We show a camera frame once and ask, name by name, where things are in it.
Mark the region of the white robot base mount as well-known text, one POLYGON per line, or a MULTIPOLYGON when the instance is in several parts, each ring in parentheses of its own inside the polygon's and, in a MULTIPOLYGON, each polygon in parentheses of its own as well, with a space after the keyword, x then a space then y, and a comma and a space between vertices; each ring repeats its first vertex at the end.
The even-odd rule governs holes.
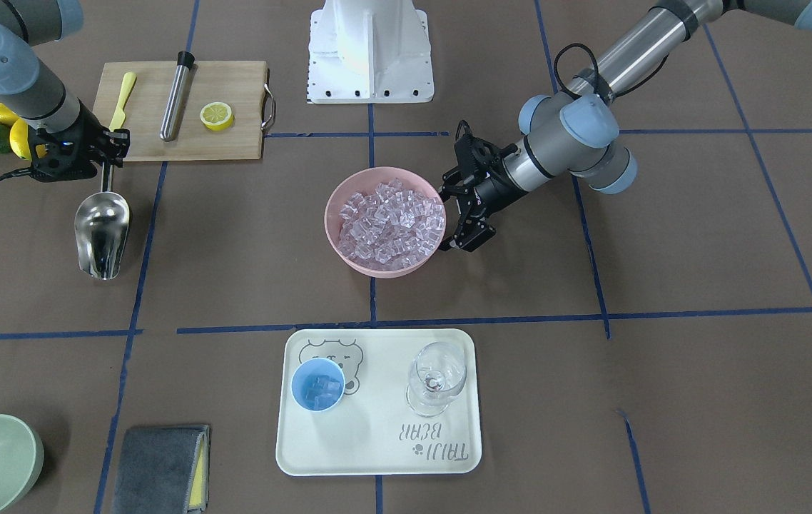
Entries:
POLYGON ((412 1, 327 1, 311 13, 309 29, 309 104, 435 97, 428 16, 412 1))

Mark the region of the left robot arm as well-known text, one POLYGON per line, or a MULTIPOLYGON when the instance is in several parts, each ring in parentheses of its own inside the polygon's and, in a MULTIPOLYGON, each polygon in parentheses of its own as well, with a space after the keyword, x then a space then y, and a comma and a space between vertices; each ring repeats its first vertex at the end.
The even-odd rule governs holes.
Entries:
POLYGON ((456 166, 443 175, 438 190, 442 201, 455 200, 459 218, 439 250, 477 250, 495 235, 491 215, 562 173, 606 195, 628 188, 638 163, 617 141, 620 126, 612 104, 657 75, 699 27, 736 10, 812 32, 812 1, 658 1, 601 56, 585 48, 591 64, 570 82, 558 81, 556 94, 524 102, 516 143, 497 146, 461 121, 456 166))

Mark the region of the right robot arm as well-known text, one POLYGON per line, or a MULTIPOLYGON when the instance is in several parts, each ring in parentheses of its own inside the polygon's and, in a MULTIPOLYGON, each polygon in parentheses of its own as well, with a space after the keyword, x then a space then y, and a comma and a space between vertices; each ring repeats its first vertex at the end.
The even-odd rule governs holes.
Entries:
POLYGON ((0 1, 0 102, 29 127, 30 162, 4 178, 51 183, 102 179, 109 190, 122 167, 129 131, 110 130, 37 56, 34 47, 82 29, 78 1, 0 1))

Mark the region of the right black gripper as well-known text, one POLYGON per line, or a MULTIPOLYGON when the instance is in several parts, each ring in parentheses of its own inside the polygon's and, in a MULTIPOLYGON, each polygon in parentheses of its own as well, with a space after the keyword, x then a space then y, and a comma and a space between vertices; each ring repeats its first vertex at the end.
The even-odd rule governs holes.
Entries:
POLYGON ((95 178, 97 165, 122 167, 130 147, 130 131, 108 130, 95 114, 81 107, 73 124, 51 133, 28 129, 29 176, 38 182, 95 178))

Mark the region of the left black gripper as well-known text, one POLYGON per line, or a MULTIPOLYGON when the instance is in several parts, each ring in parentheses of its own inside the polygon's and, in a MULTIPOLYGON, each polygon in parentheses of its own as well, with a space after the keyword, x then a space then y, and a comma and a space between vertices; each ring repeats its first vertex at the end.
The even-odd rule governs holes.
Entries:
POLYGON ((474 253, 494 237, 495 228, 488 215, 527 195, 507 171, 506 158, 517 154, 516 144, 500 148, 478 137, 459 137, 455 141, 457 166, 442 176, 439 196, 442 201, 460 199, 455 201, 459 217, 452 234, 439 244, 439 251, 458 248, 474 253))

